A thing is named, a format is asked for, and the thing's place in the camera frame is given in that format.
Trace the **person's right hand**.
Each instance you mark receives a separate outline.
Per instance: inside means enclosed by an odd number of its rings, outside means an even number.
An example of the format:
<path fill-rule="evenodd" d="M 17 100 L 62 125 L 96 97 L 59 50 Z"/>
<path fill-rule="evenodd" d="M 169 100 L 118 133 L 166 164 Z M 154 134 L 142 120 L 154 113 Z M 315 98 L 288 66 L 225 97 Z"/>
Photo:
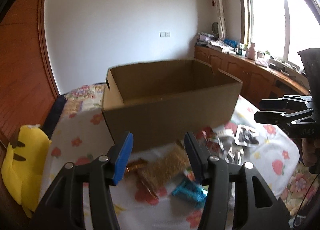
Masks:
<path fill-rule="evenodd" d="M 307 167 L 314 166 L 319 160 L 319 139 L 303 138 L 302 139 L 302 159 Z"/>

